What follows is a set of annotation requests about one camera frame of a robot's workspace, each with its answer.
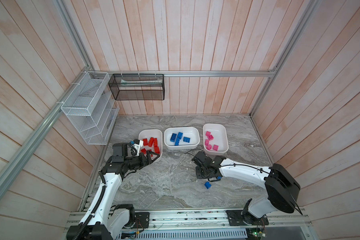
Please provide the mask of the blue small lego brick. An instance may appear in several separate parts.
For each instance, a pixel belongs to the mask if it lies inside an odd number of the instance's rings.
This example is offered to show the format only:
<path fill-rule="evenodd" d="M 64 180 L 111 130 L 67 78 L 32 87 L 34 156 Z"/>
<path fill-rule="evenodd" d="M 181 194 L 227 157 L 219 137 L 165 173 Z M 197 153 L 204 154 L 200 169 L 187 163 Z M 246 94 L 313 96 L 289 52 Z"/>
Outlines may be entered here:
<path fill-rule="evenodd" d="M 206 182 L 206 183 L 205 183 L 205 187 L 206 187 L 207 189 L 211 188 L 211 186 L 212 186 L 212 185 L 211 185 L 210 182 Z"/>

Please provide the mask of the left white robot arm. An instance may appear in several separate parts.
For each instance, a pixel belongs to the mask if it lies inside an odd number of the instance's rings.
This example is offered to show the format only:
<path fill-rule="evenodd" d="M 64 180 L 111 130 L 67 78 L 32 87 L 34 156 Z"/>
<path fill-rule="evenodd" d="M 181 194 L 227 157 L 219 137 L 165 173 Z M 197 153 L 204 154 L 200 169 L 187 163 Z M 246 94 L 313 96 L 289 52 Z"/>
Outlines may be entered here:
<path fill-rule="evenodd" d="M 144 149 L 144 143 L 133 140 L 112 146 L 113 155 L 99 170 L 101 183 L 93 202 L 80 223 L 71 226 L 68 240 L 115 240 L 123 230 L 136 229 L 137 236 L 149 226 L 149 213 L 136 215 L 132 204 L 113 205 L 122 181 L 129 175 L 152 164 L 161 156 L 158 146 L 153 151 Z"/>

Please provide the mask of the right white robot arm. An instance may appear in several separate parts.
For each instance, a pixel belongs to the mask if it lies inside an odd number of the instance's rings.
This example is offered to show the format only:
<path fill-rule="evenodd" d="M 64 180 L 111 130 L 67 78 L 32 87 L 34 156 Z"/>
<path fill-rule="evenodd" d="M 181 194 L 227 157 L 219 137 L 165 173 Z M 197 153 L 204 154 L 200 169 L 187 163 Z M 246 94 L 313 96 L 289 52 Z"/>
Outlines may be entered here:
<path fill-rule="evenodd" d="M 291 174 L 280 164 L 271 167 L 254 166 L 239 163 L 231 159 L 216 156 L 213 159 L 199 151 L 193 155 L 192 162 L 196 164 L 197 179 L 212 182 L 221 178 L 242 180 L 266 190 L 264 194 L 249 199 L 241 211 L 227 211 L 232 226 L 255 226 L 267 224 L 266 215 L 275 211 L 292 214 L 302 213 L 297 201 L 301 186 Z"/>

